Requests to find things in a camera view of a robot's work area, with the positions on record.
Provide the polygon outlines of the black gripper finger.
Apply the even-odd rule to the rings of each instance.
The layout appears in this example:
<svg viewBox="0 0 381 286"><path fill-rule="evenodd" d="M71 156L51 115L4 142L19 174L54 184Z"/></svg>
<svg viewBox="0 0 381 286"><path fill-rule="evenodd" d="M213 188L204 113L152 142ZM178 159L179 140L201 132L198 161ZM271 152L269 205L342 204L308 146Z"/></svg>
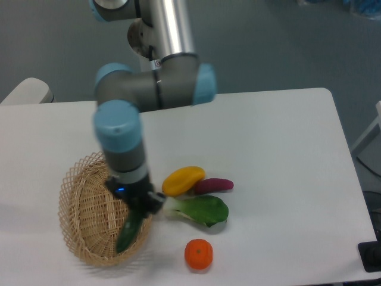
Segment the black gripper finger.
<svg viewBox="0 0 381 286"><path fill-rule="evenodd" d="M143 196L144 217L148 217L152 214L155 215L156 213L158 213L162 209L166 200L167 200L167 197L160 192L148 191L146 194L144 194Z"/></svg>

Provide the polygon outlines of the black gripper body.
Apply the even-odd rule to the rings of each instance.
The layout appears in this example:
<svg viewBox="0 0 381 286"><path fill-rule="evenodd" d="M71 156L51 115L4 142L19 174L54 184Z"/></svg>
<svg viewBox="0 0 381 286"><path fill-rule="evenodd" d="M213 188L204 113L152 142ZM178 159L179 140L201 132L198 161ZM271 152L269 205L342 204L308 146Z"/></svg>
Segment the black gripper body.
<svg viewBox="0 0 381 286"><path fill-rule="evenodd" d="M148 175L132 184L123 184L116 177L109 176L104 185L116 199L126 203L130 210L140 210L145 215L155 213L152 198L154 189Z"/></svg>

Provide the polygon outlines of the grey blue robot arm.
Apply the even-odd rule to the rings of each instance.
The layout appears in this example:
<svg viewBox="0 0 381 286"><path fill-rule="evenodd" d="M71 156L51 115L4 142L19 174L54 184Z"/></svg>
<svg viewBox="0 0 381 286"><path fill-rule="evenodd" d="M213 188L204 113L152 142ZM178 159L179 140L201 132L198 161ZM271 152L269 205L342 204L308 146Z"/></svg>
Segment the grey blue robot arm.
<svg viewBox="0 0 381 286"><path fill-rule="evenodd" d="M135 19L135 37L158 68L134 73L109 63L96 74L95 135L110 170L106 187L130 210L147 217L165 196L149 178L140 114L211 102L217 92L212 65L195 51L186 1L90 1L94 16L106 22Z"/></svg>

